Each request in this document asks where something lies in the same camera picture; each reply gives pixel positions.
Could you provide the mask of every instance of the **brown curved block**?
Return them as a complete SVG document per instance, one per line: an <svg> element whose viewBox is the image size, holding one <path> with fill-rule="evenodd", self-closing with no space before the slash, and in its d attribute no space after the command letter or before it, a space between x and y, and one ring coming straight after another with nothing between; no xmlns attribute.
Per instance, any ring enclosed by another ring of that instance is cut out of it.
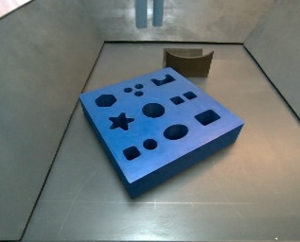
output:
<svg viewBox="0 0 300 242"><path fill-rule="evenodd" d="M172 67L184 77L206 78L214 51L202 56L202 49L165 49L165 67Z"/></svg>

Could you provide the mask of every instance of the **gray floor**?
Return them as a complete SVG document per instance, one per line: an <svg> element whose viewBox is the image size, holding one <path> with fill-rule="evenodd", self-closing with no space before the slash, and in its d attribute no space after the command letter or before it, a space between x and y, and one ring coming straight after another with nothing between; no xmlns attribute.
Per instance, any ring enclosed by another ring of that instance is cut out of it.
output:
<svg viewBox="0 0 300 242"><path fill-rule="evenodd" d="M238 141L131 200L79 105L26 241L300 240L300 122L241 45L107 43L86 90L160 69L173 47L216 51L192 81L242 118Z"/></svg>

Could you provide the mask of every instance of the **shape sorter block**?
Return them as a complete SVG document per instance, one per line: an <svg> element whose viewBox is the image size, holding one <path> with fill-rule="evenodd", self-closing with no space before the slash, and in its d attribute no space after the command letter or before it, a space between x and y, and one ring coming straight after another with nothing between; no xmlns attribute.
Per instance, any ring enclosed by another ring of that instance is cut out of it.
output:
<svg viewBox="0 0 300 242"><path fill-rule="evenodd" d="M241 119L172 68L81 94L131 198L230 145Z"/></svg>

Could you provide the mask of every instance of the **gray metal surface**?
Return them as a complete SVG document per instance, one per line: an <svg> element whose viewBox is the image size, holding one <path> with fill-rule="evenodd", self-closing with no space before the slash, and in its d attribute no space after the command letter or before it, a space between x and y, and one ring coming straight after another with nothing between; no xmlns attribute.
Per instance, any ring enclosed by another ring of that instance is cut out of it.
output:
<svg viewBox="0 0 300 242"><path fill-rule="evenodd" d="M242 43L273 0L165 0L164 25L137 29L134 0L83 0L93 26L107 41Z"/></svg>
<svg viewBox="0 0 300 242"><path fill-rule="evenodd" d="M276 2L244 45L300 118L300 1Z"/></svg>
<svg viewBox="0 0 300 242"><path fill-rule="evenodd" d="M0 20L0 240L19 239L103 41L75 1Z"/></svg>
<svg viewBox="0 0 300 242"><path fill-rule="evenodd" d="M106 44L86 90L160 69L164 48L216 51L192 81L242 118L236 144L131 200L79 105L26 241L300 240L300 122L241 45Z"/></svg>

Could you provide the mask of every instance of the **square hole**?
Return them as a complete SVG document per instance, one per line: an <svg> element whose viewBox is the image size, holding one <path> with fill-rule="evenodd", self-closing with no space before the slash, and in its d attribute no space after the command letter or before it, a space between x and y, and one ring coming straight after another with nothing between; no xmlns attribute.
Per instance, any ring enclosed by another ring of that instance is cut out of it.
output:
<svg viewBox="0 0 300 242"><path fill-rule="evenodd" d="M185 96L189 100L192 100L192 99L196 98L196 94L194 94L193 92L188 92L188 93L185 93L184 96Z"/></svg>
<svg viewBox="0 0 300 242"><path fill-rule="evenodd" d="M123 153L125 153L125 157L129 161L134 160L141 155L137 147L126 148Z"/></svg>
<svg viewBox="0 0 300 242"><path fill-rule="evenodd" d="M204 126L212 124L218 119L220 119L220 116L212 110L208 110L208 111L202 112L201 114L196 115L196 120Z"/></svg>
<svg viewBox="0 0 300 242"><path fill-rule="evenodd" d="M173 97L170 101L173 102L174 105L178 105L182 102L185 102L185 100L180 96Z"/></svg>

